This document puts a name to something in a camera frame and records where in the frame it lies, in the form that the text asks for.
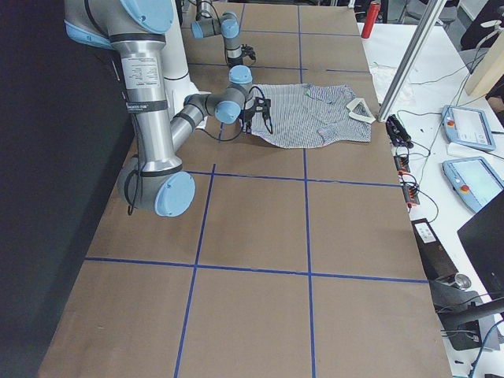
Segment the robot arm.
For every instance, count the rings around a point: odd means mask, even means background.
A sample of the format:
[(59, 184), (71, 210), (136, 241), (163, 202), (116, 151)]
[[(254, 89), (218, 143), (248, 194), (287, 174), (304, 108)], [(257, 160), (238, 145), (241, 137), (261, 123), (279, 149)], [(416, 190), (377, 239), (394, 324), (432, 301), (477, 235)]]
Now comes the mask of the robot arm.
[(207, 117), (231, 124), (252, 113), (253, 78), (241, 58), (237, 16), (200, 17), (191, 26), (196, 38), (223, 37), (232, 66), (228, 86), (217, 94), (191, 82), (173, 1), (67, 1), (65, 27), (70, 39), (120, 55), (138, 150), (118, 176), (122, 198), (130, 209), (161, 217), (184, 213), (195, 182), (177, 150)]
[(232, 68), (243, 64), (239, 20), (234, 12), (225, 11), (219, 16), (211, 1), (197, 1), (191, 32), (196, 39), (220, 35), (224, 40), (224, 58), (227, 66)]

